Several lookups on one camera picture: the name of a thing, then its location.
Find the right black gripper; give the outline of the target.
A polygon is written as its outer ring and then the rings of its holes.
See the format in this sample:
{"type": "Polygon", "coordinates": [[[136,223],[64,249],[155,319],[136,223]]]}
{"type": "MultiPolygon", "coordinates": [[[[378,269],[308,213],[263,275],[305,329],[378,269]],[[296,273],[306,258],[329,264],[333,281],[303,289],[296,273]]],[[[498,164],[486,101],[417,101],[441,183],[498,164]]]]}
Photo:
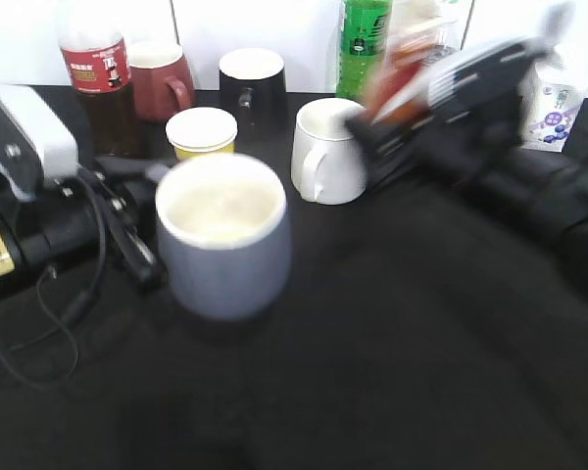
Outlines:
{"type": "Polygon", "coordinates": [[[519,87],[549,47],[542,37],[472,46],[426,67],[372,121],[345,121],[362,150],[366,187],[379,189],[437,158],[496,155],[520,143],[519,87]]]}

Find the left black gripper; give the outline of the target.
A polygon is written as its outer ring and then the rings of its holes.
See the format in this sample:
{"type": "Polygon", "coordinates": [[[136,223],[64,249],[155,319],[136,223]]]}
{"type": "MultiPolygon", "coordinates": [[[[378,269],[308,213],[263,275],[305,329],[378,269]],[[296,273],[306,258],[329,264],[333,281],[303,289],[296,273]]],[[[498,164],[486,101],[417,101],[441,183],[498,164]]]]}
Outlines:
{"type": "Polygon", "coordinates": [[[96,194],[108,234],[111,258],[140,293],[159,288],[165,269],[150,243],[155,232],[156,184],[145,175],[146,161],[100,157],[93,168],[77,168],[96,194]]]}

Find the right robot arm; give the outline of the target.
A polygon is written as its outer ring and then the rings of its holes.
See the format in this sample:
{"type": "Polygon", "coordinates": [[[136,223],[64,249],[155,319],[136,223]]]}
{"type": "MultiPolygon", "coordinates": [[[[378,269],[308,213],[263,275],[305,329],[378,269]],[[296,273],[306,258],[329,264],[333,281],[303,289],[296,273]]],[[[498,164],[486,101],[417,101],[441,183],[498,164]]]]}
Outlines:
{"type": "Polygon", "coordinates": [[[542,38],[474,46],[424,68],[375,113],[349,117],[367,188],[418,172],[552,251],[588,297],[588,162],[520,149],[520,84],[542,38]]]}

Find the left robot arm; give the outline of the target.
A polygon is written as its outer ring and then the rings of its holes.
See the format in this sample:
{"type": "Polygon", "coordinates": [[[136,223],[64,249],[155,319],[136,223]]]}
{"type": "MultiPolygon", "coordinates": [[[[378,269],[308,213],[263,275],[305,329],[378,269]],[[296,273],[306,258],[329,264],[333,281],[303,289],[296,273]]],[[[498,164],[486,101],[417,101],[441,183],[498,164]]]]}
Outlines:
{"type": "Polygon", "coordinates": [[[20,193],[0,171],[0,300],[30,287],[51,265],[70,269],[99,244],[140,290],[161,283],[148,246],[164,163],[100,157],[93,169],[20,193]]]}

